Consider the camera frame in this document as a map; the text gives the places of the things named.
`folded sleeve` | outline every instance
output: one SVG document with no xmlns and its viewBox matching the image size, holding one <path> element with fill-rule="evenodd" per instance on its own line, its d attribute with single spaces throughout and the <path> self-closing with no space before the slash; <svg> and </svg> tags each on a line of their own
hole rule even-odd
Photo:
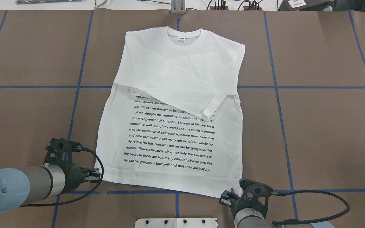
<svg viewBox="0 0 365 228">
<path fill-rule="evenodd" d="M 126 33 L 114 83 L 136 88 L 161 102 L 209 120 L 226 93 L 143 47 L 132 33 Z"/>
</svg>

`sleeve cuff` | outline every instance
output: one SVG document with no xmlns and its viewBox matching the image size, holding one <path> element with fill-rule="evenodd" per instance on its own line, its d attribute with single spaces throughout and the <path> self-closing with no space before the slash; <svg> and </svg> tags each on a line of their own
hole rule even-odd
<svg viewBox="0 0 365 228">
<path fill-rule="evenodd" d="M 209 121 L 210 117 L 215 113 L 217 108 L 221 105 L 222 101 L 226 98 L 226 93 L 218 90 L 212 100 L 202 113 L 202 119 Z"/>
</svg>

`black cable connector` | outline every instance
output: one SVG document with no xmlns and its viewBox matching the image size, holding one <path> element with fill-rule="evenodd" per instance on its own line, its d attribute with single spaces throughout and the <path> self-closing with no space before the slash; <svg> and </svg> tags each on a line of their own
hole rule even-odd
<svg viewBox="0 0 365 228">
<path fill-rule="evenodd" d="M 324 192 L 324 191 L 319 191 L 319 190 L 299 190 L 299 191 L 288 192 L 288 193 L 279 192 L 278 195 L 276 195 L 276 194 L 274 194 L 274 195 L 276 195 L 276 196 L 289 196 L 289 195 L 298 194 L 298 193 L 320 193 L 320 194 L 325 194 L 325 195 L 329 195 L 329 196 L 334 196 L 346 205 L 346 209 L 344 211 L 340 212 L 340 213 L 337 213 L 336 215 L 332 215 L 332 216 L 321 218 L 321 219 L 312 219 L 312 220 L 304 220 L 304 221 L 299 221 L 298 219 L 287 219 L 287 220 L 284 220 L 284 221 L 274 221 L 272 223 L 275 226 L 279 227 L 281 225 L 301 225 L 301 224 L 325 222 L 325 221 L 329 221 L 329 220 L 332 220 L 332 219 L 339 218 L 340 216 L 343 216 L 343 215 L 347 214 L 350 211 L 350 205 L 346 202 L 346 200 L 344 200 L 342 197 L 340 197 L 340 196 L 338 196 L 334 193 L 331 193 L 331 192 Z"/>
</svg>

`electrical wire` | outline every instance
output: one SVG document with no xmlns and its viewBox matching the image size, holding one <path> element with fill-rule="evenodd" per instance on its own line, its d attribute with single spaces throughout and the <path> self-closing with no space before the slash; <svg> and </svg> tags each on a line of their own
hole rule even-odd
<svg viewBox="0 0 365 228">
<path fill-rule="evenodd" d="M 250 8 L 251 8 L 251 6 L 250 6 L 250 4 L 252 4 L 252 7 L 253 7 L 253 5 L 254 5 L 254 7 L 256 8 L 256 6 L 258 5 L 259 7 L 260 7 L 260 4 L 259 3 L 261 3 L 263 0 L 261 0 L 261 1 L 259 1 L 259 2 L 257 2 L 257 1 L 250 1 L 250 0 L 234 0 L 234 1 L 238 1 L 238 2 L 242 2 L 240 5 L 239 5 L 239 8 L 237 8 L 237 10 L 240 10 L 240 7 L 242 7 L 242 5 L 243 5 L 243 3 L 244 2 L 248 2 L 249 3 L 249 8 L 247 9 L 247 10 L 251 10 Z"/>
<path fill-rule="evenodd" d="M 213 0 L 210 0 L 209 1 L 209 3 L 208 3 L 208 6 L 207 6 L 207 9 L 206 10 L 208 10 L 208 8 L 209 8 L 209 6 L 210 6 L 210 3 L 212 2 Z"/>
<path fill-rule="evenodd" d="M 141 1 L 141 2 L 154 2 L 154 3 L 171 5 L 171 3 L 158 2 L 158 1 L 154 1 L 154 0 L 136 0 L 136 1 Z"/>
<path fill-rule="evenodd" d="M 364 0 L 364 3 L 362 4 L 362 6 L 361 6 L 361 12 L 364 10 L 364 5 L 365 5 L 365 0 Z"/>
<path fill-rule="evenodd" d="M 278 194 L 278 196 L 289 196 L 289 195 L 298 194 L 298 193 L 320 193 L 320 194 L 334 196 L 346 205 L 346 209 L 344 211 L 340 212 L 340 213 L 337 213 L 336 215 L 332 215 L 332 216 L 321 218 L 321 219 L 312 219 L 312 220 L 304 220 L 304 221 L 299 221 L 297 219 L 287 219 L 287 220 L 284 220 L 282 222 L 274 221 L 272 223 L 275 226 L 278 227 L 278 226 L 281 226 L 281 225 L 301 225 L 301 224 L 325 222 L 325 221 L 329 221 L 329 220 L 332 220 L 332 219 L 339 218 L 340 216 L 343 216 L 343 215 L 347 214 L 350 211 L 350 205 L 346 202 L 346 200 L 344 200 L 342 197 L 340 197 L 340 196 L 338 196 L 334 193 L 331 193 L 331 192 L 324 192 L 324 191 L 319 191 L 319 190 L 299 190 L 299 191 L 288 192 L 288 193 L 281 193 L 280 192 Z"/>
<path fill-rule="evenodd" d="M 28 205 L 23 205 L 23 206 L 60 206 L 60 205 L 65 205 L 65 204 L 69 204 L 69 203 L 73 203 L 76 201 L 79 201 L 83 198 L 85 198 L 86 196 L 90 195 L 94 190 L 96 190 L 98 188 L 98 186 L 101 184 L 102 182 L 102 178 L 104 177 L 104 165 L 102 164 L 100 158 L 97 156 L 96 153 L 91 152 L 94 157 L 97 159 L 97 161 L 99 162 L 99 165 L 101 166 L 101 176 L 100 179 L 98 180 L 97 184 L 87 193 L 85 193 L 83 196 L 80 196 L 78 198 L 69 200 L 69 201 L 65 201 L 65 202 L 60 202 L 60 203 L 52 203 L 52 204 L 28 204 Z"/>
<path fill-rule="evenodd" d="M 249 2 L 249 4 L 250 4 L 250 1 L 249 0 L 243 0 L 243 1 L 241 1 L 242 3 L 240 4 L 240 6 L 239 6 L 239 8 L 237 8 L 237 10 L 239 10 L 240 9 L 240 7 L 242 7 L 242 5 L 243 5 L 243 3 L 244 2 Z"/>
<path fill-rule="evenodd" d="M 105 5 L 108 0 L 104 0 L 101 4 L 97 6 L 97 0 L 95 0 L 94 9 L 99 9 L 101 6 Z"/>
</svg>

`white label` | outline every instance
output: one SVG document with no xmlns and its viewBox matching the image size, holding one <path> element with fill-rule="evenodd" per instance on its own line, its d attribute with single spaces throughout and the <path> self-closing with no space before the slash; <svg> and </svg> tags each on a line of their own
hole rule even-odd
<svg viewBox="0 0 365 228">
<path fill-rule="evenodd" d="M 293 8 L 300 7 L 300 6 L 305 6 L 306 5 L 306 3 L 304 2 L 304 0 L 289 0 L 288 3 Z"/>
</svg>

